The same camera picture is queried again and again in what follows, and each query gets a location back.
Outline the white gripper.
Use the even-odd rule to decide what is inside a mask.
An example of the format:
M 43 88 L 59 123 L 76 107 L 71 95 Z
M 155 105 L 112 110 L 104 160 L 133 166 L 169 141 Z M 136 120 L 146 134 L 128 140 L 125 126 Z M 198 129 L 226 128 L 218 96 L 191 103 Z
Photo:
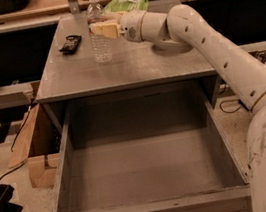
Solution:
M 90 25 L 91 32 L 100 36 L 107 38 L 117 39 L 120 37 L 121 31 L 123 32 L 123 37 L 127 41 L 141 43 L 144 41 L 144 36 L 142 35 L 142 24 L 146 11 L 129 11 L 121 15 L 120 13 L 110 12 L 104 15 L 105 22 L 93 23 Z

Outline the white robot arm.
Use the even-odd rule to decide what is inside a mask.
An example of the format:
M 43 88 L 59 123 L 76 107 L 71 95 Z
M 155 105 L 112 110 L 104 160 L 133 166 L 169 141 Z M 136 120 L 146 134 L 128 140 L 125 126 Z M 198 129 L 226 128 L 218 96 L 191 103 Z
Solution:
M 249 184 L 253 212 L 266 212 L 266 65 L 215 31 L 200 14 L 185 4 L 169 12 L 110 13 L 93 22 L 90 32 L 127 41 L 152 42 L 161 48 L 197 49 L 253 113 L 247 132 Z

